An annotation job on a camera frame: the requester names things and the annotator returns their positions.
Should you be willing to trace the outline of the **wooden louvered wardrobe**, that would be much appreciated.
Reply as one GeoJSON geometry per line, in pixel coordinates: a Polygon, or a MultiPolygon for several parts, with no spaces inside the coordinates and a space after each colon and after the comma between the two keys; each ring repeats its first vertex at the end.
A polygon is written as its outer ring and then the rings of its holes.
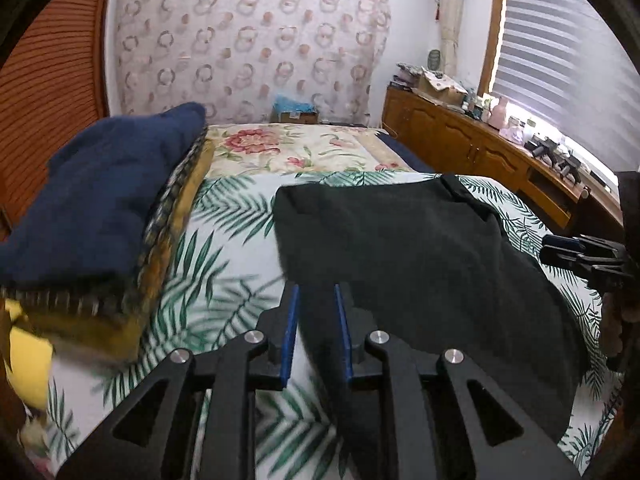
{"type": "Polygon", "coordinates": [[[1,237],[48,180],[48,160],[105,117],[106,0],[49,0],[1,66],[1,237]]]}

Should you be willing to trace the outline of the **palm leaf bedsheet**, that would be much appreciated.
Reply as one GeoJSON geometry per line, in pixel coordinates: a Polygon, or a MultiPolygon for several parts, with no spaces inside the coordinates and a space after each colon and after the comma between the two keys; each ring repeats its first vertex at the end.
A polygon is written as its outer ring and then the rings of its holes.
{"type": "MultiPolygon", "coordinates": [[[[275,307],[283,292],[272,204],[283,185],[317,182],[329,186],[401,184],[437,178],[416,172],[337,171],[323,174],[258,174],[205,179],[178,244],[160,300],[143,333],[134,364],[114,370],[98,362],[52,358],[47,379],[47,426],[22,438],[34,464],[54,476],[126,394],[175,348],[216,350],[251,330],[258,315],[275,307]]],[[[511,244],[538,259],[550,231],[514,193],[491,178],[459,176],[478,200],[493,206],[511,244]]],[[[582,474],[610,428],[620,405],[620,378],[610,372],[597,339],[600,298],[570,272],[541,266],[577,316],[590,354],[560,450],[582,474]]],[[[284,392],[258,393],[257,479],[355,479],[355,466],[338,436],[320,379],[296,340],[293,374],[284,392]]]]}

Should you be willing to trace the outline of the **mustard folded garment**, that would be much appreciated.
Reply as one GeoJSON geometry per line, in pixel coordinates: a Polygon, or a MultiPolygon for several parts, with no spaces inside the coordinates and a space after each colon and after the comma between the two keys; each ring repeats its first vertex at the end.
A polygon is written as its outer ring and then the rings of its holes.
{"type": "Polygon", "coordinates": [[[195,174],[186,182],[179,197],[174,220],[171,221],[172,240],[163,240],[158,253],[143,274],[141,310],[119,320],[109,318],[81,318],[58,313],[25,311],[36,335],[45,336],[64,352],[93,356],[110,363],[132,362],[138,357],[140,340],[145,327],[160,303],[160,293],[169,263],[177,252],[180,237],[189,221],[194,198],[213,160],[214,144],[206,136],[204,154],[195,167],[195,174]]]}

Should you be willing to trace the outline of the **cardboard box with blue items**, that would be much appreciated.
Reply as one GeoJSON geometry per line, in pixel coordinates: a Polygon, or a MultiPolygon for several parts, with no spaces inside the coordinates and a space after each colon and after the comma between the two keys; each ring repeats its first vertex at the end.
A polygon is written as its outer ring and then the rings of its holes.
{"type": "Polygon", "coordinates": [[[317,125],[318,110],[312,103],[277,96],[273,102],[270,122],[276,124],[317,125]]]}

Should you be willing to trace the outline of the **wooden sideboard cabinet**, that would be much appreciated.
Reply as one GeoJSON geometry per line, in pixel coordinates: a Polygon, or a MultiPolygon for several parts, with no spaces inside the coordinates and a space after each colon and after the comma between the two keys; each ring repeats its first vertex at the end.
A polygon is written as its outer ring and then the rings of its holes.
{"type": "Polygon", "coordinates": [[[482,122],[388,86],[382,126],[438,172],[498,181],[555,233],[624,239],[620,205],[597,181],[588,174],[578,183],[561,176],[482,122]]]}

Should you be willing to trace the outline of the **navy folded garment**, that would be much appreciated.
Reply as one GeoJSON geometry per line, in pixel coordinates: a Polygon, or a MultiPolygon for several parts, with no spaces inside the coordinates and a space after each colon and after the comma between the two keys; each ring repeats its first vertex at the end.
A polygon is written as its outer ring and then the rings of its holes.
{"type": "Polygon", "coordinates": [[[78,133],[51,157],[46,185],[2,243],[2,283],[130,278],[152,206],[204,127],[204,106],[190,102],[78,133]]]}

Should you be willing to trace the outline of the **open cardboard box on cabinet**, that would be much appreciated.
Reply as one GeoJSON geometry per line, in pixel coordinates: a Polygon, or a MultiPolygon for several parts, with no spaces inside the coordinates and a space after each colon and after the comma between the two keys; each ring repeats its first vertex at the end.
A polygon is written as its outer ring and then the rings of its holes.
{"type": "Polygon", "coordinates": [[[422,70],[418,89],[437,101],[454,106],[461,106],[468,94],[462,84],[451,77],[430,70],[422,70]]]}

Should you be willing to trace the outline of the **yellow cloth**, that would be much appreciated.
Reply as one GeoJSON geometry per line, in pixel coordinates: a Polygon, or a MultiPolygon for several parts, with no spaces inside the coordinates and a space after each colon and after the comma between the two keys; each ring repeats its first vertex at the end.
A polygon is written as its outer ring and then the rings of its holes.
{"type": "Polygon", "coordinates": [[[21,305],[1,299],[1,362],[6,377],[24,404],[38,411],[47,407],[53,346],[34,333],[21,305]]]}

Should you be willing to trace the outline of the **black printed t-shirt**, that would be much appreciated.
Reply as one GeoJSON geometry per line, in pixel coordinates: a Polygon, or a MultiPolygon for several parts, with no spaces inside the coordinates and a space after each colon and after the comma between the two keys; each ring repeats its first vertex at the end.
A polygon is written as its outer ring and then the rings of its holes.
{"type": "Polygon", "coordinates": [[[334,287],[412,348],[467,353],[553,441],[589,356],[575,315],[498,211],[453,176],[390,185],[279,188],[280,263],[300,288],[299,329],[357,474],[381,459],[378,396],[344,379],[334,287]]]}

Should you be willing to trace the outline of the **navy blue blanket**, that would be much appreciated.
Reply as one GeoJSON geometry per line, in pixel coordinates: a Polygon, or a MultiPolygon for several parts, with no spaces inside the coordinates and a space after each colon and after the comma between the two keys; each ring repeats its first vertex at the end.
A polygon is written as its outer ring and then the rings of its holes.
{"type": "Polygon", "coordinates": [[[428,166],[420,157],[413,154],[393,136],[388,133],[382,133],[382,131],[378,131],[375,136],[398,155],[412,170],[422,172],[422,174],[434,174],[434,169],[431,166],[428,166]]]}

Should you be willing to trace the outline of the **patterned sheer curtain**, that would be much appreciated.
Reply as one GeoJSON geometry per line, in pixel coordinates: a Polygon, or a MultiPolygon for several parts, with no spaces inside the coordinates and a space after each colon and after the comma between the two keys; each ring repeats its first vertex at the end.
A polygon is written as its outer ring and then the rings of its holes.
{"type": "Polygon", "coordinates": [[[364,124],[389,32],[388,0],[115,0],[119,108],[198,102],[211,124],[248,124],[288,98],[364,124]]]}

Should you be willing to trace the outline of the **floral blanket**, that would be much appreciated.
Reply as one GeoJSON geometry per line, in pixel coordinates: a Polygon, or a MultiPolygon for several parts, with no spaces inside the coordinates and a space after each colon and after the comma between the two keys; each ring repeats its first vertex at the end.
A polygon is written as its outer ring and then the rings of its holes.
{"type": "Polygon", "coordinates": [[[207,177],[332,171],[408,171],[370,128],[247,124],[211,126],[214,154],[207,177]]]}

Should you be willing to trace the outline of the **striped window blind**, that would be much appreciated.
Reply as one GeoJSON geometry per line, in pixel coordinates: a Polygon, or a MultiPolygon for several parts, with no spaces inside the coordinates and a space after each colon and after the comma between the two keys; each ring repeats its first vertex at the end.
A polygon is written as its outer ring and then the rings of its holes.
{"type": "Polygon", "coordinates": [[[491,89],[608,169],[638,169],[639,74],[587,0],[504,0],[491,89]]]}

